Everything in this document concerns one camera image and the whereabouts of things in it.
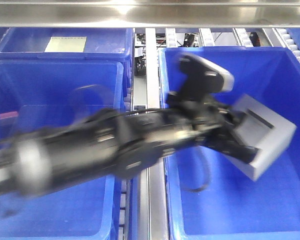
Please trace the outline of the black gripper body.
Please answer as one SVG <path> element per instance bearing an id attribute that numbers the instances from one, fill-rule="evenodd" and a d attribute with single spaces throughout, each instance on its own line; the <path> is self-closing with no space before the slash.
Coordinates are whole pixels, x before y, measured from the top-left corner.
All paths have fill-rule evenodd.
<path id="1" fill-rule="evenodd" d="M 218 101 L 209 93 L 199 99 L 169 92 L 166 104 L 179 110 L 190 120 L 193 129 L 202 140 L 198 144 L 249 164 L 257 156 L 258 148 L 243 141 L 235 130 L 244 123 L 247 114 L 232 109 L 229 104 Z"/>

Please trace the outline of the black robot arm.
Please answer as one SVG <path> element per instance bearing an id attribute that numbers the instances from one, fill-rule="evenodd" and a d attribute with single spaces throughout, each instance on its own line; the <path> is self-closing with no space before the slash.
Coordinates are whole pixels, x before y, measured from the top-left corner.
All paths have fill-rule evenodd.
<path id="1" fill-rule="evenodd" d="M 172 91 L 168 108 L 104 108 L 65 127 L 18 133 L 0 149 L 0 195 L 37 197 L 106 175 L 131 179 L 160 158 L 204 146 L 250 163 L 258 153 L 235 133 L 244 115 L 211 95 Z"/>

